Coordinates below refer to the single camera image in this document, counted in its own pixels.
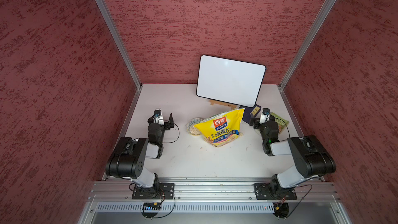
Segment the patterned breakfast bowl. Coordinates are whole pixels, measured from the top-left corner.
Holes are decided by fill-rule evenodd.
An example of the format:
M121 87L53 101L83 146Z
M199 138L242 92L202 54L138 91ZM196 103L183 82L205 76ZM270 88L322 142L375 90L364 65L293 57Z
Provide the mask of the patterned breakfast bowl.
M191 120L189 120L189 122L187 123L187 132L193 136L201 135L202 133L195 126L196 124L200 123L202 120L203 118L192 118Z

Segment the yellow oats bag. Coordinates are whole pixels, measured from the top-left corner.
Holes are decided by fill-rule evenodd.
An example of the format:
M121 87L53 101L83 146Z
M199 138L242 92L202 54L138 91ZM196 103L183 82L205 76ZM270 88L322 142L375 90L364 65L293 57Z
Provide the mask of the yellow oats bag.
M204 141L214 147L221 147L238 139L241 135L240 124L245 108L214 115L196 124Z

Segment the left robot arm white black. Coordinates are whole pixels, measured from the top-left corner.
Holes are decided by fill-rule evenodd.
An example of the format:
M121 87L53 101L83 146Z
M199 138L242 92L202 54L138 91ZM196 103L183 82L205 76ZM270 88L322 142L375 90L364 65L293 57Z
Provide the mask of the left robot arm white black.
M160 159L164 148L166 131L174 128L173 115L164 119L160 110L155 110L148 119L148 136L133 139L121 137L107 161L107 176L127 179L136 187L136 192L143 197L157 197L161 193L159 177L144 166L146 159Z

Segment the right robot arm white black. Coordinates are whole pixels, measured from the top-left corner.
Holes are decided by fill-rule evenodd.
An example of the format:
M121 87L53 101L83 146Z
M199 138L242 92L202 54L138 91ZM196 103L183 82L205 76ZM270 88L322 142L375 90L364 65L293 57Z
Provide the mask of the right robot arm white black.
M336 163L313 135L278 139L279 126L274 116L251 118L249 125L260 130L262 147L270 157L291 155L294 165L271 177L270 182L254 184L258 200L296 200L295 189L312 178L336 171Z

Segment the green treehouse book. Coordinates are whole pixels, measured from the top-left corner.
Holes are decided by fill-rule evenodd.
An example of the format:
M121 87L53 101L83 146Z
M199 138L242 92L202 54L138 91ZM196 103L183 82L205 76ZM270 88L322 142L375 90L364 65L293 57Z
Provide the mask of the green treehouse book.
M274 112L271 112L271 116L275 117L275 121L278 123L279 134L283 133L286 130L288 133L288 137L290 137L290 131L288 128L289 121L280 117Z

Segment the dark purple book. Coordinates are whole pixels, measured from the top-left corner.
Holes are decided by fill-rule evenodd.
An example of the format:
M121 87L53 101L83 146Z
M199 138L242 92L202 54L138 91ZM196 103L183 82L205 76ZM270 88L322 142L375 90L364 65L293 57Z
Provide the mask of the dark purple book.
M254 107L245 107L242 121L247 124L250 124L250 120L252 118L256 118L256 116L260 111L261 111L261 106L257 104Z

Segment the wooden easel stand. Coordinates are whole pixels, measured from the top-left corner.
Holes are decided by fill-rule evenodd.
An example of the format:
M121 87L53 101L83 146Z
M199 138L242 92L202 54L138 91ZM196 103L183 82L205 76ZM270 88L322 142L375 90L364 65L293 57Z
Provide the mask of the wooden easel stand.
M237 105L235 104L231 104L231 103L226 103L226 102L222 102L222 101L216 101L216 100L209 100L211 105L222 105L222 106L226 106L229 107L230 109L234 110L237 108Z

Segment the white board black frame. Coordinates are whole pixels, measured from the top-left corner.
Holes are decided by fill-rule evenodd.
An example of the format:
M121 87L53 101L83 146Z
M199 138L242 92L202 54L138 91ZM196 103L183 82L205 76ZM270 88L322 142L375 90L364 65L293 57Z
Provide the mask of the white board black frame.
M254 107L265 73L265 65L202 55L196 95Z

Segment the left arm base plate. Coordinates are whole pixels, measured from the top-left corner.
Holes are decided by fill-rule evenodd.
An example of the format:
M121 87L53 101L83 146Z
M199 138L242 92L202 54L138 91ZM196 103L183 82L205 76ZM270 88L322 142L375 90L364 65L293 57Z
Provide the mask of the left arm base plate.
M151 188L135 186L132 190L133 200L173 200L175 184L159 183Z

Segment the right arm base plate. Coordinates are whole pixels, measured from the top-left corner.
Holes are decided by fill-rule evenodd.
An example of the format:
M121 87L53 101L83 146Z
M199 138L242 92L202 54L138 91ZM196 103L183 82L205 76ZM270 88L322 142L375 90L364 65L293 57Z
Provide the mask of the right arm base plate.
M254 192L257 200L297 200L295 188L281 188L271 183L254 184Z

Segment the aluminium front rail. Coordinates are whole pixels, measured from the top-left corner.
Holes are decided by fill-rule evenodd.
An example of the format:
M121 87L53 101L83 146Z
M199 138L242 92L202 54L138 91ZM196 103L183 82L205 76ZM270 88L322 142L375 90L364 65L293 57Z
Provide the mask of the aluminium front rail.
M174 183L174 197L181 202L256 202L254 184L265 184L268 178L194 178L194 177L161 177L162 183ZM132 201L132 190L128 180L109 178L94 182L88 195L88 201ZM341 202L342 199L332 182L319 179L309 180L295 189L297 200L286 200L288 203Z

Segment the left corner aluminium post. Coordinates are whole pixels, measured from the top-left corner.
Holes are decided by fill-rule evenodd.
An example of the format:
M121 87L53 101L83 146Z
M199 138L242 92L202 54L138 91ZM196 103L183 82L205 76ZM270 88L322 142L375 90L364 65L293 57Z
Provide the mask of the left corner aluminium post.
M107 4L106 4L105 0L95 0L95 2L96 2L97 6L99 8L100 13L102 14L103 19L105 20L105 23L106 23L106 25L107 25L107 27L108 27L111 35L112 35L112 38L113 38L113 40L114 40L114 42L115 42L115 44L116 44L116 46L117 46L117 48L119 50L119 53L122 56L122 59L123 59L125 65L127 67L127 70L129 72L131 78L134 81L134 84L135 84L136 88L138 90L141 90L142 83L141 83L141 81L139 79L138 73L136 72L136 70L135 70L135 68L133 66L133 63L132 63L132 61L130 59L130 56L129 56L128 52L127 52L127 49L126 49L126 47L125 47L125 45L123 43L123 40L122 40L122 38L121 38L121 36L119 34L117 26L116 26L116 24L115 24L115 22L114 22L114 20L112 18L112 15L111 15L108 7L107 7Z

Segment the corner aluminium post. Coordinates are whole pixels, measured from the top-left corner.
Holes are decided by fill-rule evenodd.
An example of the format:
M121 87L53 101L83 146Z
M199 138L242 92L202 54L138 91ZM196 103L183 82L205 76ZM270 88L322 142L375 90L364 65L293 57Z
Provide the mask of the corner aluminium post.
M141 81L139 79L138 73L136 72L136 70L135 70L135 68L133 66L133 63L132 63L132 61L130 59L130 56L129 56L128 52L127 52L127 49L126 49L126 47L125 47L125 45L123 43L123 40L122 40L122 38L121 38L121 36L119 34L117 26L116 26L116 24L115 24L115 22L114 22L114 20L112 18L112 15L111 15L108 7L107 7L107 4L106 4L105 0L95 0L95 2L96 2L97 6L99 8L100 13L102 14L103 19L105 20L105 23L106 23L106 25L107 25L107 27L108 27L111 35L112 35L112 38L113 38L113 40L114 40L114 42L115 42L115 44L116 44L116 46L117 46L117 48L119 50L119 53L122 56L122 59L123 59L125 65L127 67L127 70L129 72L131 78L134 81L134 84L135 84L136 88L138 90L141 90L142 83L141 83Z
M311 25L310 29L308 30L300 48L298 49L292 63L290 64L287 72L285 73L283 79L281 80L278 88L279 91L282 92L286 88L289 80L291 79L292 75L294 74L295 70L297 69L298 65L300 64L301 60L304 58L305 53L307 52L308 48L310 47L311 43L313 42L314 38L316 37L318 31L322 27L324 21L326 20L328 14L332 10L334 4L337 0L325 0L316 15L313 24Z

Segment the right corner aluminium post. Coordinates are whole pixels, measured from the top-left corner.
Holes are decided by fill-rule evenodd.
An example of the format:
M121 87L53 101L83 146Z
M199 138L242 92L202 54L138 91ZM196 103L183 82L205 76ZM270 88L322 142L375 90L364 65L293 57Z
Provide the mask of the right corner aluminium post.
M292 63L290 64L287 72L285 73L283 79L281 80L278 88L279 91L282 92L286 88L289 80L291 79L292 75L294 74L295 70L297 69L298 65L300 64L301 60L304 58L305 53L307 52L308 48L310 47L311 43L313 42L314 38L316 37L318 31L322 27L324 21L326 20L328 14L332 10L334 4L337 0L325 0L316 15L313 24L311 25L310 29L308 30L300 48L298 49Z

